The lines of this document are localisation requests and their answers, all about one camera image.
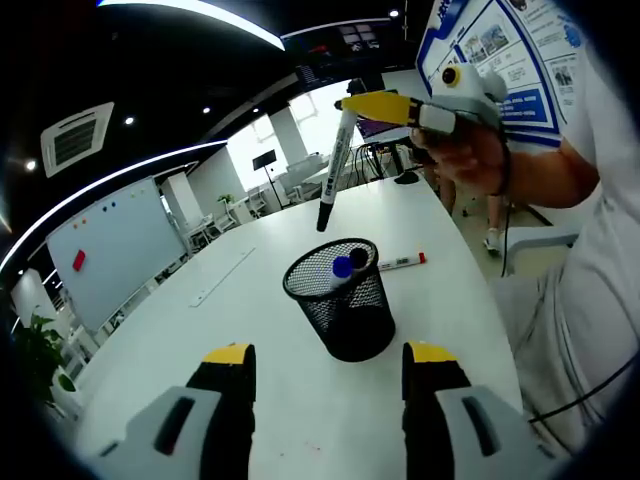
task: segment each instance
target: cable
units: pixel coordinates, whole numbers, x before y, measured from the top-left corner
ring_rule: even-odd
[[[502,185],[498,190],[498,194],[500,196],[509,193],[509,183],[511,181],[511,151],[507,146],[507,134],[504,130],[504,125],[500,124],[500,130],[498,132],[498,136],[500,138],[500,143],[502,143],[502,154],[504,157],[504,168],[503,175],[504,178],[502,180]],[[502,273],[501,277],[504,277],[505,273],[507,273],[507,236],[509,235],[509,218],[511,217],[511,202],[507,198],[507,213],[505,215],[505,227],[504,227],[504,248],[502,249]]]
[[[618,370],[616,370],[609,378],[607,378],[604,382],[602,382],[600,385],[595,387],[589,393],[586,393],[583,396],[578,397],[573,402],[567,403],[563,407],[556,408],[555,410],[551,410],[550,412],[543,413],[541,415],[537,415],[537,416],[529,419],[529,423],[541,422],[543,420],[546,420],[547,418],[554,417],[554,416],[558,415],[559,413],[567,411],[567,410],[575,407],[576,405],[580,405],[581,403],[584,403],[586,400],[588,400],[589,398],[594,396],[596,393],[598,393],[599,391],[601,391],[602,389],[607,387],[611,382],[613,382],[616,378],[618,378],[620,375],[622,375],[622,373],[633,364],[633,361],[636,359],[636,357],[638,357],[637,353],[633,357],[631,357],[627,361],[627,363],[625,363],[622,367],[620,367]]]
[[[507,235],[509,235],[509,217],[511,216],[511,202],[507,201],[507,213],[505,215],[504,225],[504,248],[502,249],[502,273],[501,277],[507,272]]]

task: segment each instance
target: sneaker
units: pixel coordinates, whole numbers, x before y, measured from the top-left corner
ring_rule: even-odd
[[[483,243],[490,255],[500,255],[500,230],[497,228],[487,230]]]

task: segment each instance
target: blue marker cap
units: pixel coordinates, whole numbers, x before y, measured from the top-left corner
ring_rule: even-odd
[[[351,275],[353,267],[349,257],[336,257],[333,260],[333,274],[338,278],[347,278]]]

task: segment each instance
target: leg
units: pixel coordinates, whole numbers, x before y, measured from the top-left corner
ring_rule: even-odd
[[[502,210],[502,197],[487,197],[489,209],[489,230],[484,239],[484,246],[490,254],[500,253],[500,213]]]
[[[500,229],[500,213],[502,210],[502,197],[487,197],[489,207],[489,228]]]
[[[555,288],[561,271],[552,269],[538,279],[514,275],[490,284],[513,353],[524,408],[532,416],[581,395],[575,386],[576,374],[566,367],[571,353]],[[556,453],[564,454],[577,451],[593,426],[594,417],[586,405],[532,425]]]
[[[440,201],[451,215],[456,204],[456,184],[453,180],[443,176],[439,177],[438,183],[440,184]]]
[[[438,176],[435,172],[435,165],[424,165],[422,168],[424,172],[424,178],[431,188],[435,191],[438,188]]]

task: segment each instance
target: ceiling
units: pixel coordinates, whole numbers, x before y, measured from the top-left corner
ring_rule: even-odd
[[[17,5],[12,14],[4,15],[8,22],[1,33],[3,45],[11,47],[5,71],[12,74],[3,92],[9,121],[0,143],[0,214],[12,233],[0,225],[0,258],[34,221],[72,193],[133,163],[203,141],[230,112],[294,72],[286,52],[192,12],[148,5],[96,8],[91,0],[13,3]],[[391,8],[397,8],[401,12],[394,19],[397,34],[404,35],[406,13],[407,41],[417,51],[432,2],[209,3],[278,36],[337,21],[386,17]],[[259,102],[259,114],[283,108],[299,92],[300,86],[294,84]],[[47,179],[40,163],[42,130],[110,101],[115,107],[103,149]],[[203,113],[204,107],[211,109],[208,114]],[[211,140],[227,138],[259,114],[248,109]],[[130,126],[124,124],[128,116],[135,117]],[[137,179],[204,161],[216,148],[140,168],[80,197],[29,237],[2,272],[4,280],[13,283],[46,234],[77,211]],[[24,164],[31,158],[39,167],[28,173]],[[30,265],[43,277],[53,269],[46,254],[32,259]]]

